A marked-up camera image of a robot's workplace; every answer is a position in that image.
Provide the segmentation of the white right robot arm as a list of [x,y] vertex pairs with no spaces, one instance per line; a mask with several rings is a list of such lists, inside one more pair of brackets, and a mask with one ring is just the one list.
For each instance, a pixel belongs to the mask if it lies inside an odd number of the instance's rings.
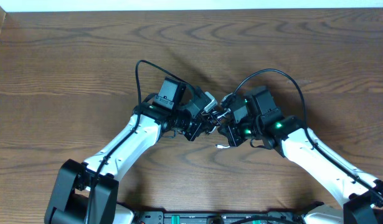
[[301,215],[302,223],[383,223],[383,180],[352,165],[325,145],[305,121],[284,117],[272,95],[227,95],[221,102],[230,121],[219,128],[229,146],[261,140],[316,179],[342,207],[318,205]]

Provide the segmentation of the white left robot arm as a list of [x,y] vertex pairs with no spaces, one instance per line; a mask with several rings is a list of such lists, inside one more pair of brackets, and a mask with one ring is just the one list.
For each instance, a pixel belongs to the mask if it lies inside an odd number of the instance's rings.
[[117,202],[119,183],[131,166],[168,131],[180,131],[193,141],[213,128],[201,118],[217,105],[209,92],[195,91],[186,105],[181,98],[180,92],[148,95],[102,150],[82,163],[67,160],[55,181],[45,223],[132,223],[135,213]]

